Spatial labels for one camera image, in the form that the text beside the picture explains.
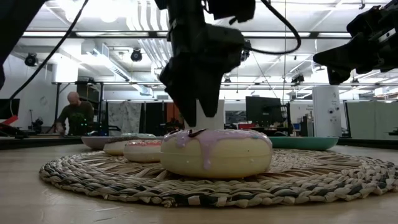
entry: red object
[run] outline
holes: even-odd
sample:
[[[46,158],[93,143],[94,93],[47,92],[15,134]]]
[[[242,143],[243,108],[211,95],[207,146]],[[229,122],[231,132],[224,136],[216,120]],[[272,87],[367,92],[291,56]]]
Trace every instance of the red object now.
[[[14,123],[16,120],[18,120],[18,116],[14,115],[14,116],[8,118],[7,120],[3,121],[2,124],[10,125],[10,124]]]
[[[238,129],[251,129],[255,126],[255,124],[238,124]]]

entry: woven placemat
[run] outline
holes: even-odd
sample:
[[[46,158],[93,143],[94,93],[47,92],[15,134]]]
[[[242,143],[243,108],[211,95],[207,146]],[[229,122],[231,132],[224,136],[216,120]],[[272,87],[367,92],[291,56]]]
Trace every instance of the woven placemat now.
[[[269,172],[238,180],[171,174],[159,163],[134,163],[92,152],[62,157],[40,169],[45,182],[89,196],[165,207],[295,205],[365,198],[398,191],[397,166],[370,157],[275,149]]]

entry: purple icing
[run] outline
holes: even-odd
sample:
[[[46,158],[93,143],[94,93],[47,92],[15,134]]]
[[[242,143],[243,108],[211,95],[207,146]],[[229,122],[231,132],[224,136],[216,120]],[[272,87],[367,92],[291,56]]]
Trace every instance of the purple icing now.
[[[272,149],[272,143],[265,134],[259,133],[252,130],[204,130],[195,137],[189,137],[190,130],[179,131],[176,133],[170,133],[164,136],[164,141],[167,142],[172,138],[177,138],[177,147],[185,147],[187,143],[193,139],[196,139],[200,143],[201,154],[203,157],[203,167],[208,170],[210,169],[210,153],[211,149],[217,144],[219,140],[223,139],[260,139],[267,143],[270,149]]]

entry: green shirt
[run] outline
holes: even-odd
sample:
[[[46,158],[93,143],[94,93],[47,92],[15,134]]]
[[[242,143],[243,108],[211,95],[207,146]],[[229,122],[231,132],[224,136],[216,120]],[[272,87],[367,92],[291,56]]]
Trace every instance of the green shirt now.
[[[94,111],[93,106],[90,102],[83,101],[80,105],[68,105],[63,108],[61,115],[57,122],[65,124],[65,120],[68,119],[70,130],[78,131],[82,123],[88,125],[93,124]],[[82,133],[72,133],[74,135],[81,135]]]

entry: bowl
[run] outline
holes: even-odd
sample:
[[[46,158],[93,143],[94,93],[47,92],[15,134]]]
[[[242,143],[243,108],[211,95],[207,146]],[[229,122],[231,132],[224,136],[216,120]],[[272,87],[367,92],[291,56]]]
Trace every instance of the bowl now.
[[[111,138],[111,136],[82,136],[81,141],[83,142],[83,144],[92,149],[103,150],[105,144]]]
[[[304,149],[325,151],[338,142],[338,138],[321,137],[269,137],[274,149]]]

